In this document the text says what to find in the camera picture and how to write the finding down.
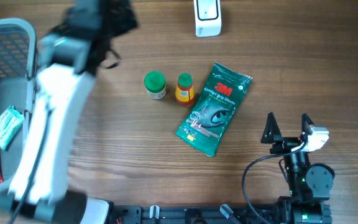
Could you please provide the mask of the green 3M gloves packet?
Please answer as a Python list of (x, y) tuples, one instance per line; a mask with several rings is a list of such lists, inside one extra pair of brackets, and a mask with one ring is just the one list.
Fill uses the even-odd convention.
[(209, 157), (218, 146), (252, 83), (252, 77), (215, 63), (198, 101), (176, 131), (176, 136)]

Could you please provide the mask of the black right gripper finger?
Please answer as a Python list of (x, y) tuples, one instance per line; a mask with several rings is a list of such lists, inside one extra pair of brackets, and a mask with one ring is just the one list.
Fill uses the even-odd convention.
[(282, 134), (275, 119), (275, 115), (273, 112), (270, 112), (267, 115), (267, 122), (260, 142), (262, 144), (273, 144), (281, 141)]
[(310, 119), (310, 117), (303, 113), (301, 116), (301, 135), (308, 136), (311, 135), (312, 130), (311, 127), (314, 125), (314, 122)]

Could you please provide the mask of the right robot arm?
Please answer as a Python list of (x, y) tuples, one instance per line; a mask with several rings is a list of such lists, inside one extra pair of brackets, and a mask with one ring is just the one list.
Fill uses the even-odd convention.
[(315, 125), (307, 114), (301, 117), (301, 135), (282, 136), (275, 116), (267, 115), (261, 143), (270, 144), (271, 155), (282, 158), (280, 166), (290, 190), (281, 196), (272, 209), (272, 223), (332, 223), (330, 198), (334, 170), (322, 163), (312, 164), (309, 154), (321, 149), (329, 139), (329, 131)]

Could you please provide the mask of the orange sauce bottle green cap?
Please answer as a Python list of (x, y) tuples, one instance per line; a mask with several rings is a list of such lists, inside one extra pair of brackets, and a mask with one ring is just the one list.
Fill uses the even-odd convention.
[(182, 73), (178, 77), (175, 99), (179, 104), (187, 106), (193, 102), (194, 98), (193, 79), (189, 73)]

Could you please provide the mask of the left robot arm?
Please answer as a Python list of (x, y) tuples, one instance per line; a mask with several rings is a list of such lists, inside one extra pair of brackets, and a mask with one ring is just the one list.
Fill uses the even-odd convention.
[(137, 27), (129, 0), (76, 1), (39, 42), (29, 132), (0, 210), (48, 223), (113, 223), (111, 201), (68, 187), (68, 159), (78, 120), (112, 53), (111, 40)]

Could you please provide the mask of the green lid white jar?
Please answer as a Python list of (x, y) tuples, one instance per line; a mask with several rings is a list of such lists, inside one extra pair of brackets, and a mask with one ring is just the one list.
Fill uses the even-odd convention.
[(146, 74), (144, 85), (151, 99), (159, 100), (166, 95), (166, 79), (162, 72), (152, 71)]

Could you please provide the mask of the mint toilet tissue packet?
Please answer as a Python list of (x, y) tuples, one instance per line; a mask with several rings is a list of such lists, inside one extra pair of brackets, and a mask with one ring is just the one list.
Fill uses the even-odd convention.
[(24, 115), (20, 114), (12, 105), (0, 115), (0, 149), (7, 150), (24, 120)]

